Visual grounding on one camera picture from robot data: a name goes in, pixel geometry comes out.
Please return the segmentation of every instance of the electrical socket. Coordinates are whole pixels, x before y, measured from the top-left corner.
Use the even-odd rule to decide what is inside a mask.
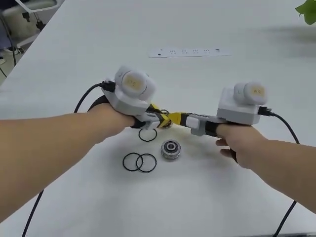
[[[159,48],[149,52],[150,58],[230,56],[220,48]]]

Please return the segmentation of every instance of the white table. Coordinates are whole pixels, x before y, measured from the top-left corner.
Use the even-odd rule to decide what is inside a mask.
[[[260,81],[269,90],[268,105],[302,143],[316,145],[316,29],[298,18],[294,8],[301,3],[67,0],[0,88],[0,118],[71,113],[92,84],[127,64],[156,80],[154,101],[170,111],[213,115],[224,86]],[[153,48],[170,46],[225,47],[232,56],[147,57]],[[94,91],[82,110],[99,95]],[[257,127],[271,139],[293,141],[274,118],[262,118]],[[183,151],[173,163],[159,155],[169,138]],[[132,129],[107,139],[45,190],[28,236],[272,234],[292,200],[218,155],[214,141],[179,127],[151,143]],[[127,172],[121,161],[129,152],[154,154],[156,170]],[[2,223],[0,235],[20,236],[33,204]],[[316,232],[316,216],[298,205],[282,232]]]

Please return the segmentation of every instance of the rubber o-ring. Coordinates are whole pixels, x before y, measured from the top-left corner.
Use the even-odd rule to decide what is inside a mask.
[[[141,169],[141,168],[142,168],[142,165],[141,165],[141,166],[138,166],[138,159],[139,159],[139,158],[143,158],[143,156],[149,156],[149,157],[152,157],[152,158],[154,159],[155,165],[154,165],[154,167],[153,167],[152,169],[150,169],[150,170],[142,170],[142,169]],[[152,171],[156,168],[156,166],[157,166],[157,159],[156,159],[156,157],[155,157],[154,155],[149,154],[149,153],[145,153],[145,154],[141,154],[139,158],[137,158],[137,160],[136,160],[136,167],[138,168],[139,171],[141,171],[141,172],[143,172],[143,173],[150,173],[150,172],[152,172]]]
[[[141,131],[143,131],[143,129],[140,129],[139,132],[138,132],[138,137],[139,137],[139,139],[142,140],[142,141],[144,141],[144,142],[151,142],[151,141],[155,140],[158,133],[157,133],[157,130],[156,130],[156,129],[153,129],[153,130],[155,131],[155,136],[154,136],[154,138],[151,139],[151,140],[145,140],[145,139],[143,139],[143,138],[140,136]]]
[[[129,168],[127,168],[127,167],[125,166],[125,159],[126,159],[128,156],[130,156],[130,155],[138,155],[138,158],[137,158],[137,160],[136,160],[136,167],[137,167],[136,169],[129,169]],[[139,159],[139,158],[142,160],[142,163],[141,163],[140,166],[138,166],[138,159]],[[122,163],[123,163],[123,167],[124,167],[126,170],[131,171],[131,172],[134,172],[134,171],[139,170],[139,169],[143,166],[143,164],[144,164],[144,159],[143,159],[143,157],[142,157],[141,154],[136,153],[136,152],[131,152],[131,153],[128,153],[126,156],[124,156]]]

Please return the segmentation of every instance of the black strap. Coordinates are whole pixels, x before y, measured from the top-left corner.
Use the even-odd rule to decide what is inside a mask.
[[[101,97],[99,97],[98,99],[96,99],[93,103],[92,103],[92,105],[90,106],[90,108],[89,108],[89,110],[88,111],[90,111],[93,107],[95,107],[95,106],[97,106],[97,105],[100,105],[100,104],[109,104],[110,102],[109,102],[109,100],[107,99],[107,97],[105,96],[105,95],[102,95]],[[139,121],[138,119],[136,119],[135,117],[134,117],[134,120],[135,120],[135,123],[134,123],[134,125],[133,126],[131,126],[131,128],[141,128],[141,127],[143,127],[143,126],[145,126],[145,122],[141,122],[141,121]]]

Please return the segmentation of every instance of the black handle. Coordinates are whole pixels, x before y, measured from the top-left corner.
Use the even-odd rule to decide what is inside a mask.
[[[236,163],[238,163],[237,162],[237,157],[236,157],[236,152],[234,150],[232,150],[232,149],[231,149],[231,156],[234,159],[234,161],[236,161]]]
[[[217,137],[217,134],[216,134],[216,129],[217,127],[220,125],[221,123],[217,123],[217,122],[210,122],[210,121],[207,121],[205,123],[205,133],[206,135],[208,136],[212,136],[212,137]],[[232,158],[234,159],[234,161],[236,163],[237,162],[237,156],[236,156],[236,152],[232,149],[230,149],[231,151],[231,156]]]

